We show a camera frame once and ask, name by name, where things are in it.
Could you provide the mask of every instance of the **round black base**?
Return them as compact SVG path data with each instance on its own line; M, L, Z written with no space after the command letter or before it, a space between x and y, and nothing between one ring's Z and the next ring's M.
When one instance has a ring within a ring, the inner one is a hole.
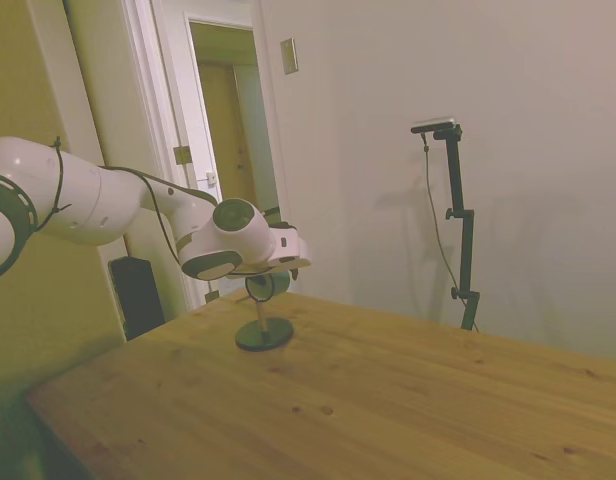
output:
M237 346L249 352L264 352L281 347L292 338L292 323L285 318L267 319L268 332L261 331L259 322L254 320L239 329L235 335Z

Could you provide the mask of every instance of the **doorway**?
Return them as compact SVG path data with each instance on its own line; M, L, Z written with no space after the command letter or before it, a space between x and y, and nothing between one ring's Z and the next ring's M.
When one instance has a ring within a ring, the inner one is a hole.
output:
M191 22L190 31L221 197L247 200L279 222L252 30Z

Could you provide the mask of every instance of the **black speaker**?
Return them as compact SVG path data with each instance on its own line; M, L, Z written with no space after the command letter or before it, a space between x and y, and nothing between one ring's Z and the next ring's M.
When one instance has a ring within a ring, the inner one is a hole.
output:
M122 257L109 262L109 268L126 320L126 340L166 323L149 261Z

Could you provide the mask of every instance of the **wooden table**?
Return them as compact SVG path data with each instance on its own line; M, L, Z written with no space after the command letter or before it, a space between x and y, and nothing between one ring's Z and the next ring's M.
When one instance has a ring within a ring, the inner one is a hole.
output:
M616 363L298 295L234 296L29 400L101 479L616 479Z

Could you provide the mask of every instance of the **door hinge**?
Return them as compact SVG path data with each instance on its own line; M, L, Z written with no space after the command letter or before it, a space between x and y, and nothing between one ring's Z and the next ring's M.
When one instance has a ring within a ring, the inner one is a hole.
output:
M190 147L188 145L182 145L181 147L173 148L175 152L175 163L177 165L187 165L192 163L192 154L190 153Z

